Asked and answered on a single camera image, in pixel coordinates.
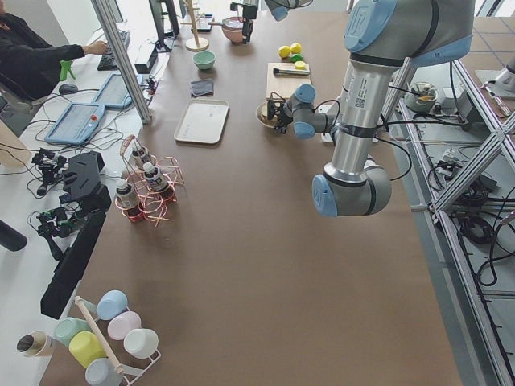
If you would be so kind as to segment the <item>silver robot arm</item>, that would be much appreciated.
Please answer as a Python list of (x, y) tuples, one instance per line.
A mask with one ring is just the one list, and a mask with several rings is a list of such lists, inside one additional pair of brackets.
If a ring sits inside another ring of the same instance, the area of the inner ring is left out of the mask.
[(298, 86), (284, 105), (298, 138), (325, 130), (335, 143), (332, 160), (313, 178), (314, 205), (323, 216), (367, 216), (389, 202), (386, 171), (369, 155), (392, 75), (410, 60), (416, 67), (465, 56), (471, 46), (473, 1), (360, 1), (348, 16), (344, 44), (349, 64), (340, 111), (320, 114), (315, 89)]
[[(283, 20), (289, 10), (309, 6), (311, 1), (308, 0), (265, 0), (265, 4), (276, 21)], [(235, 6), (242, 7), (242, 36), (243, 44), (247, 44), (251, 40), (253, 32), (253, 21), (258, 16), (258, 1), (241, 1)]]

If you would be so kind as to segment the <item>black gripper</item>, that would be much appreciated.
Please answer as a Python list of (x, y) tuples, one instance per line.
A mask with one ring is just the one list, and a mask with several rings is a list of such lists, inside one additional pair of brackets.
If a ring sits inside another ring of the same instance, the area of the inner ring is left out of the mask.
[(286, 134), (287, 126), (293, 121), (293, 119), (285, 113), (284, 105), (284, 103), (281, 103), (278, 107), (275, 108), (275, 116), (277, 117), (275, 129), (280, 134)]
[(243, 18), (242, 22), (242, 42), (249, 43), (253, 32), (253, 20), (250, 18)]

